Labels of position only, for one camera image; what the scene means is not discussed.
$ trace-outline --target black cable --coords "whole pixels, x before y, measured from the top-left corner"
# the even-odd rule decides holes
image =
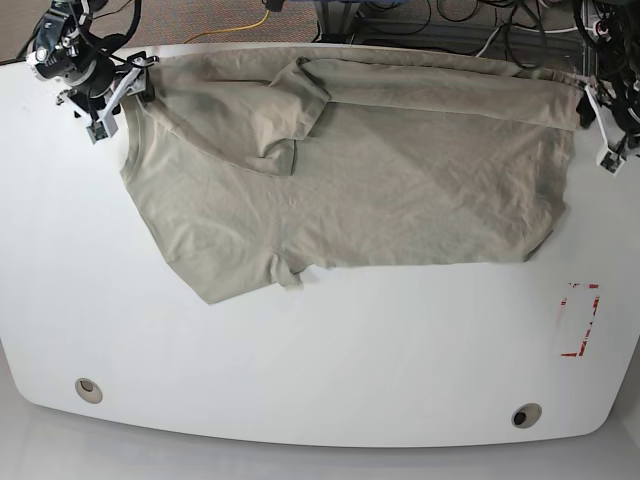
[[[316,36],[313,37],[313,40],[311,40],[311,43],[316,43],[318,41],[318,39],[320,38],[321,35],[321,31],[320,31],[320,22],[316,22],[316,25],[318,27],[318,33],[316,33]]]
[[[131,22],[131,26],[129,27],[129,30],[125,34],[125,38],[127,38],[127,37],[131,38],[133,36],[133,33],[135,32],[135,28],[133,29],[133,32],[131,32],[132,27],[134,25],[136,25],[136,27],[137,27],[137,23],[140,22],[140,10],[142,8],[141,4],[142,4],[141,0],[135,0],[135,4],[134,5],[136,7],[136,10],[134,11],[134,19]],[[78,32],[80,32],[80,36],[85,41],[85,43],[89,46],[89,48],[91,48],[94,52],[98,53],[99,55],[102,55],[103,57],[111,58],[112,60],[117,60],[118,62],[126,63],[127,65],[131,65],[132,67],[135,67],[135,68],[141,68],[141,69],[149,68],[149,66],[136,65],[135,63],[130,62],[129,60],[125,60],[124,58],[120,58],[120,57],[118,57],[118,56],[116,56],[116,55],[114,55],[112,53],[107,53],[107,52],[103,52],[102,50],[100,50],[98,47],[96,47],[93,43],[91,43],[89,41],[89,39],[87,38],[85,33],[82,31],[82,28],[80,27],[80,23],[78,21],[78,16],[76,15],[76,12],[75,12],[75,10],[73,8],[71,8],[71,15],[73,16],[73,19],[76,22],[76,25],[77,25],[77,28],[78,28]]]
[[[376,12],[388,12],[389,10],[393,10],[395,8],[398,8],[400,5],[402,5],[401,3],[392,3],[391,5],[384,7],[382,5],[378,5],[376,2],[367,2],[366,5],[371,9],[374,10]]]
[[[31,34],[31,36],[29,37],[29,40],[27,40],[25,42],[25,44],[22,46],[22,48],[20,49],[20,51],[18,52],[18,54],[16,55],[15,59],[16,60],[21,60],[24,59],[27,53],[27,49],[29,48],[29,45],[31,44],[31,42],[33,41],[34,38],[36,38],[36,35],[38,34],[38,32],[33,32]]]
[[[133,2],[133,0],[127,0],[127,2],[124,5],[122,5],[118,10],[114,10],[113,12],[109,12],[109,13],[103,13],[102,15],[98,15],[97,17],[93,17],[93,19],[97,20],[99,18],[108,17],[109,15],[115,15],[116,13],[120,13],[122,10],[124,10],[129,5],[131,5],[131,2]]]
[[[462,23],[462,22],[466,22],[467,20],[471,20],[473,17],[476,16],[476,14],[478,13],[478,10],[480,9],[480,2],[476,0],[476,5],[475,7],[473,7],[473,10],[471,11],[471,13],[469,13],[468,15],[464,15],[460,18],[451,18],[444,13],[444,8],[441,6],[440,2],[444,3],[444,1],[445,0],[436,0],[436,10],[438,10],[438,13],[440,14],[440,16],[445,20],[447,20],[448,22]]]
[[[384,35],[398,35],[398,36],[415,35],[417,33],[420,33],[421,31],[423,31],[431,23],[431,12],[432,12],[431,2],[429,0],[425,0],[425,2],[427,3],[427,6],[429,7],[429,16],[427,17],[427,20],[425,21],[425,23],[419,29],[417,29],[417,30],[415,30],[413,32],[401,32],[401,33],[386,32],[384,30],[380,30],[379,28],[376,28],[376,27],[374,27],[372,25],[369,25],[369,24],[365,24],[365,26],[366,26],[366,28],[369,28],[369,29],[373,30],[374,32],[382,33]]]
[[[593,5],[593,9],[596,11],[596,15],[598,15],[598,18],[602,20],[602,16],[604,15],[603,9],[599,7],[597,2],[595,2],[594,0],[591,1],[591,4]]]
[[[9,60],[0,60],[0,67],[4,67],[5,65],[13,65],[14,63],[22,63],[24,62],[24,58],[10,58]]]
[[[480,3],[496,8],[512,8],[515,5],[513,0],[478,0]]]
[[[591,36],[587,32],[587,29],[584,28],[584,23],[582,23],[582,0],[573,0],[573,21],[575,22],[578,33],[584,40],[584,43],[586,43],[587,46],[598,51],[598,45],[593,40],[593,38],[591,38]]]
[[[511,33],[511,27],[514,25],[513,17],[519,8],[521,8],[524,11],[524,13],[526,13],[527,16],[530,17],[531,20],[533,20],[533,23],[535,24],[537,30],[540,32],[540,47],[542,50],[542,52],[540,53],[540,58],[544,59],[547,56],[547,35],[544,32],[544,26],[542,25],[542,20],[539,17],[537,17],[535,13],[533,13],[533,11],[524,3],[524,0],[515,0],[515,5],[511,10],[511,13],[509,14],[509,18],[505,23],[504,46],[507,51],[507,54],[509,55],[509,58],[513,63],[515,63],[522,69],[532,70],[532,69],[539,68],[542,62],[538,61],[533,65],[527,65],[522,63],[514,55],[513,50],[511,49],[511,42],[509,41],[509,34]]]

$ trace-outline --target cable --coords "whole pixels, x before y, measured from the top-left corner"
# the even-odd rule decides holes
[[[438,13],[440,14],[440,16],[442,18],[444,18],[445,20],[447,20],[449,22],[453,22],[453,23],[462,23],[462,22],[466,22],[467,20],[472,19],[473,17],[476,16],[476,14],[478,13],[478,10],[480,9],[480,2],[478,0],[476,0],[476,6],[473,7],[473,10],[471,11],[471,13],[469,13],[468,15],[465,15],[463,17],[460,17],[460,18],[451,18],[451,17],[448,17],[447,15],[445,15],[444,9],[440,6],[440,1],[442,1],[444,3],[444,0],[436,0],[436,10],[438,10]]]
[[[13,65],[14,63],[22,63],[24,62],[24,58],[10,58],[8,60],[0,60],[0,67],[4,67],[5,65]]]
[[[135,6],[135,10],[133,15],[133,21],[131,22],[131,26],[129,27],[129,31],[127,31],[126,33],[125,38],[127,37],[130,38],[131,36],[133,36],[133,33],[131,31],[132,30],[135,31],[134,26],[137,26],[137,23],[140,22],[140,11],[142,8],[142,0],[136,0],[134,6]],[[130,62],[129,60],[120,58],[112,53],[107,53],[100,50],[98,47],[96,47],[93,43],[89,41],[85,33],[82,31],[82,28],[80,27],[80,22],[78,21],[78,16],[76,15],[75,10],[73,8],[71,8],[70,10],[71,10],[71,15],[73,16],[73,20],[76,22],[76,28],[78,29],[78,32],[80,32],[80,36],[82,37],[82,40],[84,40],[84,42],[89,46],[89,48],[91,48],[91,50],[98,53],[99,55],[102,55],[103,57],[111,58],[112,60],[117,60],[118,62],[126,63],[127,65],[131,65],[132,67],[135,67],[135,68],[141,68],[143,70],[146,70],[147,68],[149,68],[149,66],[137,65],[133,62]]]
[[[491,35],[489,35],[489,38],[487,39],[487,42],[484,44],[484,46],[480,49],[480,51],[478,53],[476,53],[476,57],[481,57],[482,55],[484,55],[484,52],[487,51],[487,49],[491,46],[491,44],[493,43],[493,41],[495,40],[495,38],[498,36],[498,34],[500,33],[500,30],[502,30],[502,27],[504,27],[504,25],[500,25],[498,28],[496,28]]]
[[[591,38],[591,36],[587,33],[587,29],[582,23],[582,0],[573,0],[573,21],[576,24],[576,29],[587,46],[593,48],[598,51],[598,45]]]
[[[29,40],[27,40],[25,42],[25,44],[22,46],[22,48],[20,49],[20,51],[16,55],[16,57],[15,57],[16,60],[22,60],[25,57],[25,54],[27,53],[27,49],[29,48],[29,45],[31,44],[33,39],[36,38],[37,34],[38,34],[38,32],[37,32],[37,28],[36,28],[36,31],[34,31],[31,34],[31,36],[29,37]]]
[[[537,32],[538,29],[537,28],[528,28],[528,27],[521,27],[520,25],[513,25],[513,28],[517,28],[518,30],[524,30],[525,32]],[[593,32],[593,28],[587,28],[585,27],[586,30]],[[561,28],[560,30],[545,30],[544,33],[545,35],[557,35],[557,34],[561,34],[561,33],[571,33],[571,32],[577,32],[578,31],[578,27],[570,27],[570,28]]]
[[[316,36],[313,37],[313,40],[311,40],[311,43],[316,43],[320,38],[320,35],[322,34],[322,32],[320,31],[320,22],[316,22],[316,26],[318,27],[318,33],[316,33]]]
[[[515,5],[513,0],[478,0],[480,3],[496,8],[510,8]]]
[[[93,17],[93,19],[97,20],[99,18],[108,17],[109,15],[115,15],[116,13],[120,13],[122,10],[124,10],[129,5],[131,5],[131,2],[133,2],[133,0],[127,0],[127,2],[124,5],[122,5],[119,9],[114,10],[113,12],[103,13],[102,15],[98,15],[97,17]]]
[[[520,68],[524,70],[532,70],[532,69],[539,68],[541,66],[540,61],[532,65],[522,63],[513,54],[513,50],[511,49],[511,42],[509,41],[509,33],[511,32],[511,27],[514,26],[513,17],[518,11],[518,9],[521,8],[522,10],[524,10],[524,13],[526,13],[527,16],[531,18],[531,20],[533,20],[533,23],[536,25],[537,30],[540,32],[540,47],[542,50],[540,54],[540,58],[545,58],[547,56],[547,36],[545,35],[544,27],[542,26],[542,20],[540,19],[540,17],[536,16],[536,14],[531,11],[531,9],[524,3],[524,0],[514,0],[514,1],[515,1],[515,5],[511,10],[511,13],[509,14],[509,18],[507,19],[507,22],[505,23],[504,47],[507,51],[507,54],[509,55],[509,58],[513,61],[513,63],[518,65]]]
[[[211,30],[209,32],[198,33],[196,35],[193,35],[193,36],[187,38],[184,41],[184,43],[191,43],[195,39],[200,38],[200,37],[204,37],[206,35],[214,35],[216,33],[239,32],[241,30],[249,30],[251,28],[256,28],[256,27],[259,27],[260,25],[262,25],[267,20],[268,17],[269,17],[269,10],[266,10],[266,12],[264,14],[264,17],[262,17],[262,20],[260,20],[257,23],[254,23],[252,25],[245,25],[244,27],[223,28],[221,30]]]
[[[387,31],[384,31],[384,30],[380,30],[379,28],[376,28],[373,25],[365,25],[365,26],[367,28],[373,30],[374,32],[382,33],[384,35],[398,35],[398,36],[415,35],[417,33],[420,33],[421,31],[423,31],[431,23],[431,13],[432,13],[431,2],[429,0],[425,0],[425,2],[427,2],[427,6],[429,7],[429,16],[427,17],[427,20],[424,22],[424,24],[419,29],[417,29],[417,30],[415,30],[413,32],[401,32],[401,33],[387,32]]]
[[[366,5],[371,9],[374,10],[376,12],[388,12],[389,10],[393,10],[394,8],[398,8],[400,5],[402,5],[399,2],[394,2],[391,5],[389,5],[388,7],[384,7],[382,5],[378,5],[376,2],[367,2]]]

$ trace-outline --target white table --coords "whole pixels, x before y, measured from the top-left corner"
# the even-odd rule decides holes
[[[0,86],[0,338],[27,400],[196,435],[364,447],[575,436],[606,419],[640,334],[640,166],[615,179],[596,166],[594,130],[576,134],[568,211],[530,262],[310,268],[301,291],[210,307],[164,263],[122,185],[124,119],[93,146],[55,106],[61,85],[21,64],[0,68]],[[83,401],[79,378],[104,400]],[[515,428],[527,403],[542,417]]]

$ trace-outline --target gray carpet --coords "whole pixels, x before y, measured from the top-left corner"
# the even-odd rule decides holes
[[[101,13],[117,10],[126,0],[111,0]],[[436,0],[429,0],[433,21],[441,20]],[[474,0],[440,0],[445,14],[462,17],[473,10]],[[33,26],[50,5],[48,0],[0,0],[0,60],[13,58]],[[566,5],[544,9],[546,28],[565,28],[573,24]],[[189,36],[205,30],[255,23],[262,18],[264,6],[260,0],[144,0],[140,27],[129,46],[182,43]],[[132,8],[95,21],[92,31],[105,35],[126,30]],[[408,0],[400,8],[375,16],[412,19],[421,22],[428,13],[427,0]],[[506,18],[500,11],[499,18]],[[526,16],[518,21],[530,24]],[[494,25],[495,9],[482,5],[469,23]],[[225,33],[200,38],[199,42],[309,42],[316,35],[316,15],[311,2],[288,1],[281,13],[272,14],[264,25],[242,32]]]

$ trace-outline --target t-shirt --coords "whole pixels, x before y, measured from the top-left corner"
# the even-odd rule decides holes
[[[309,265],[522,262],[564,211],[579,89],[506,62],[283,47],[164,59],[122,177],[206,302]]]

